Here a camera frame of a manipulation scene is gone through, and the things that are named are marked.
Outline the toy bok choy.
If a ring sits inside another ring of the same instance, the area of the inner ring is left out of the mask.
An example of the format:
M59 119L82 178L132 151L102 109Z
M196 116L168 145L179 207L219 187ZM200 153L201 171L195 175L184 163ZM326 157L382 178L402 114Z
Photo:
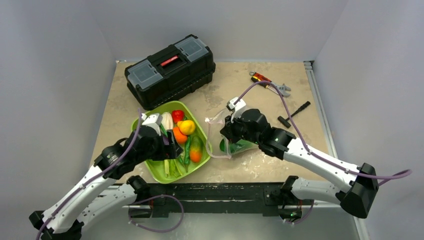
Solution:
M222 139L219 143L220 151L227 155L240 154L242 152L255 149L256 147L256 144L243 139L240 139L236 143L231 143L228 142L226 139Z

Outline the clear zip top bag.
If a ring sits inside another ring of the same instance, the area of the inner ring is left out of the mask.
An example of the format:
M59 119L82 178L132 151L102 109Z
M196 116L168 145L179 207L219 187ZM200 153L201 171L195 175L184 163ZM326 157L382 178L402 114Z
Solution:
M222 139L226 139L224 136L220 134L220 130L223 128L225 123L225 117L230 115L230 111L228 109L222 109L219 111L215 116L213 117L206 117L205 122L207 126L207 138L206 138L206 151L207 153L212 157L216 159L231 159L235 155L228 155L226 153L223 153L220 148L219 144Z

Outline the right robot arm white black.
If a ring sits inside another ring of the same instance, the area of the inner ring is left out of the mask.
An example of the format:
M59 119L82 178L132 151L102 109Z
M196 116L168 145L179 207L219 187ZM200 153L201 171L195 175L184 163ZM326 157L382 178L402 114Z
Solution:
M267 156L302 166L323 177L324 182L297 178L281 189L280 196L288 204L301 199L315 199L340 205L357 218L368 217L379 184L376 169L342 161L304 144L299 137L282 128L273 127L258 109L248 109L239 117L224 118L220 133L230 143L244 140L256 144Z

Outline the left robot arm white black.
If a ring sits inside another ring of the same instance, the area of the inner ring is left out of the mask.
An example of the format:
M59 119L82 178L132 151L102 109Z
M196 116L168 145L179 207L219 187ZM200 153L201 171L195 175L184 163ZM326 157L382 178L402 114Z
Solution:
M141 125L129 137L106 147L82 179L57 203L46 210L36 210L29 220L37 229L37 240L79 240L98 218L126 205L151 203L153 196L141 176L131 176L113 193L100 194L135 166L146 160L164 161L179 157L183 149L172 131L159 126Z

